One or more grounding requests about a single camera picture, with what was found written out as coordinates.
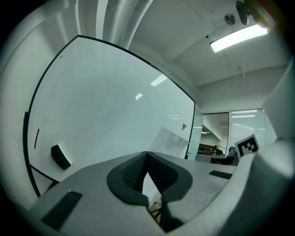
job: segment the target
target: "black textured pad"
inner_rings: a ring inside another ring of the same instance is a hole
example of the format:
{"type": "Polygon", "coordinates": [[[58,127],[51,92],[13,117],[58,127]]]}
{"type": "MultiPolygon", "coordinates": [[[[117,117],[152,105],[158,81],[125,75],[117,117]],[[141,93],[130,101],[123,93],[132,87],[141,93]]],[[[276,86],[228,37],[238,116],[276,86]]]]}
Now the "black textured pad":
{"type": "Polygon", "coordinates": [[[63,170],[71,166],[70,160],[65,156],[66,154],[62,152],[59,145],[55,145],[51,148],[51,156],[56,164],[63,170]]]}
{"type": "Polygon", "coordinates": [[[58,231],[81,197],[80,193],[68,192],[42,219],[42,222],[58,231]]]}
{"type": "Polygon", "coordinates": [[[209,175],[214,175],[214,176],[217,176],[217,177],[220,177],[220,178],[225,178],[225,179],[230,179],[230,177],[232,176],[232,174],[224,173],[224,172],[221,172],[221,171],[210,171],[209,175]]]}

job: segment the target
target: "red mark on whiteboard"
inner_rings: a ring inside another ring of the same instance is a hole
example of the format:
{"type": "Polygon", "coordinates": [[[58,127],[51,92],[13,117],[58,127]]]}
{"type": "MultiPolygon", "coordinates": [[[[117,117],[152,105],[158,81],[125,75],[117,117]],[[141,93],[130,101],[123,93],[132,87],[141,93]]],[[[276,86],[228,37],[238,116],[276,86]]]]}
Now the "red mark on whiteboard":
{"type": "Polygon", "coordinates": [[[38,135],[39,135],[39,130],[40,130],[40,129],[38,129],[38,131],[37,131],[37,135],[36,135],[36,139],[35,139],[34,149],[36,149],[36,144],[37,144],[37,138],[38,138],[38,135]]]}

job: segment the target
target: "ceiling light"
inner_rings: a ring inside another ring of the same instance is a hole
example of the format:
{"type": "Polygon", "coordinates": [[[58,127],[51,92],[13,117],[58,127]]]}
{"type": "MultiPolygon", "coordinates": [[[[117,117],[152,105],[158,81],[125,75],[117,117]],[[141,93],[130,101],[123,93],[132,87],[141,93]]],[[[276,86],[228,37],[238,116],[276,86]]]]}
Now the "ceiling light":
{"type": "Polygon", "coordinates": [[[136,95],[135,100],[141,98],[142,96],[143,96],[142,94],[138,94],[138,95],[136,95]]]}
{"type": "Polygon", "coordinates": [[[248,113],[248,112],[257,112],[257,110],[249,110],[249,111],[238,111],[238,112],[231,112],[231,113],[248,113]]]}
{"type": "Polygon", "coordinates": [[[214,50],[214,52],[218,52],[222,49],[230,47],[234,44],[243,42],[247,39],[252,39],[257,36],[266,35],[267,29],[260,27],[259,25],[253,25],[242,30],[236,31],[230,35],[227,35],[221,39],[218,39],[212,43],[210,46],[214,50]]]}
{"type": "Polygon", "coordinates": [[[151,82],[151,85],[157,86],[159,83],[162,83],[164,80],[166,80],[167,77],[165,75],[160,75],[158,78],[156,78],[153,82],[151,82]]]}
{"type": "Polygon", "coordinates": [[[246,115],[246,116],[232,116],[232,118],[245,118],[245,117],[254,117],[255,115],[246,115]]]}

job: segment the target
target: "whiteboard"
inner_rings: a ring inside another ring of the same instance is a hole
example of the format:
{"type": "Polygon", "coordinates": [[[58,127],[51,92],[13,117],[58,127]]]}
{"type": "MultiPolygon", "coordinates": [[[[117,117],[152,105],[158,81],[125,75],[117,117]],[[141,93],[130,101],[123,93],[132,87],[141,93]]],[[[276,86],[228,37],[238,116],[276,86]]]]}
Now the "whiteboard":
{"type": "Polygon", "coordinates": [[[29,162],[62,181],[88,165],[147,151],[162,127],[189,141],[194,106],[139,57],[78,36],[48,67],[33,97],[29,162]],[[59,143],[73,162],[66,170],[51,157],[51,147],[59,143]]]}

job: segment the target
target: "ceiling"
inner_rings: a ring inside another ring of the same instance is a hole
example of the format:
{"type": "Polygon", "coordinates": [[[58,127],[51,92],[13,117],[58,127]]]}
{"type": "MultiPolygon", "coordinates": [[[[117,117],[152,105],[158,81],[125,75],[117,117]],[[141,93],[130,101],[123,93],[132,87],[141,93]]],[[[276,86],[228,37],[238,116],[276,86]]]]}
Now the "ceiling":
{"type": "Polygon", "coordinates": [[[189,84],[196,88],[237,74],[286,65],[290,53],[276,32],[217,53],[212,50],[210,42],[245,27],[235,6],[236,0],[154,0],[138,25],[130,49],[142,52],[174,74],[180,67],[188,75],[185,80],[191,80],[189,84]],[[227,13],[236,18],[232,26],[224,21],[227,13]]]}

